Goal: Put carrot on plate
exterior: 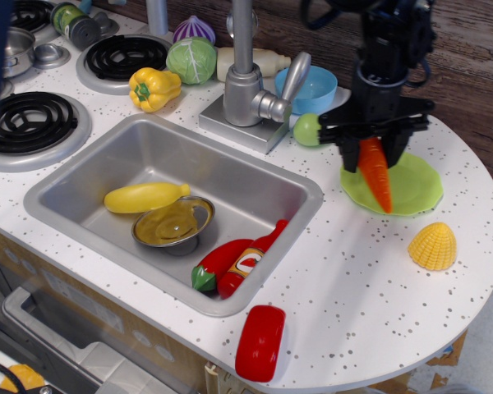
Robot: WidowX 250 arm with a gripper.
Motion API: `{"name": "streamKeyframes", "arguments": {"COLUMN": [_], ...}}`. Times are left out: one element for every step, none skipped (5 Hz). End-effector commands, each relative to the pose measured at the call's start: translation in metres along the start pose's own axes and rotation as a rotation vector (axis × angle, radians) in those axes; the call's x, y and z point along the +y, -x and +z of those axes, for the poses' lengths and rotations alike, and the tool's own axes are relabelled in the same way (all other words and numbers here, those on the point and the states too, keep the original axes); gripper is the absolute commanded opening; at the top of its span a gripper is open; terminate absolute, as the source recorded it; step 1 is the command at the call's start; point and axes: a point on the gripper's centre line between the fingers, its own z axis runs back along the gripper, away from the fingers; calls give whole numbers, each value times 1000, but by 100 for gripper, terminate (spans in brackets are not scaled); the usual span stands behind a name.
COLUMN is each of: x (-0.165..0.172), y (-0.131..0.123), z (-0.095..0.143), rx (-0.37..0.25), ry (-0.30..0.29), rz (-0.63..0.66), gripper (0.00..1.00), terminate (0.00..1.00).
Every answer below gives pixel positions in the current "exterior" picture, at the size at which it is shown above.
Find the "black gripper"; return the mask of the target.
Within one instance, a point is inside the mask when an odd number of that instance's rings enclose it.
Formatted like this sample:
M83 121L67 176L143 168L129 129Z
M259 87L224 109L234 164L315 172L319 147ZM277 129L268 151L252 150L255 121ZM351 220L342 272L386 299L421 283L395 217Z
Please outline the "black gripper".
M317 140L321 144L338 145L346 171L357 172L359 140L381 137L387 166L392 168L413 133L427 129L435 103L428 98L402 96L407 81L407 70L388 80L365 74L357 67L348 101L319 116Z

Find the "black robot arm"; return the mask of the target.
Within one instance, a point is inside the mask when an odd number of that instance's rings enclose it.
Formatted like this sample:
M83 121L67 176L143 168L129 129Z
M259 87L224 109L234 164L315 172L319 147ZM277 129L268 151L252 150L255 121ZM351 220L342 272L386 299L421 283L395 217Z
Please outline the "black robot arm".
M403 87L419 88L409 72L422 67L425 79L431 69L426 56L433 50L431 1L331 1L330 10L312 20L311 2L300 4L302 23L318 30L342 13L357 13L362 22L362 46L352 73L351 95L346 103L319 116L320 144L336 144L343 167L355 172L362 158L361 142L378 138L387 167L393 167L416 131L427 129L435 108L432 100L402 95Z

